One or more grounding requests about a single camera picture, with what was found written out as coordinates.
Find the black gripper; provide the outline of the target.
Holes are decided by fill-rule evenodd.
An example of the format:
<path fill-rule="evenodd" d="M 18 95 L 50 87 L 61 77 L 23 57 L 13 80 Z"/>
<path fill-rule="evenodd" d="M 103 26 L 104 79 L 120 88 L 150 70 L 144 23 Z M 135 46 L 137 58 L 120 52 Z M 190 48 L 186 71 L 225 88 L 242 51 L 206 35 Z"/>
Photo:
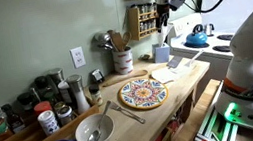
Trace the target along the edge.
<path fill-rule="evenodd" d="M 156 5 L 157 7 L 157 14 L 156 17 L 156 28 L 158 29 L 158 32 L 162 31 L 162 27 L 167 25 L 168 18 L 169 18 L 169 8 L 170 6 L 167 4 Z"/>

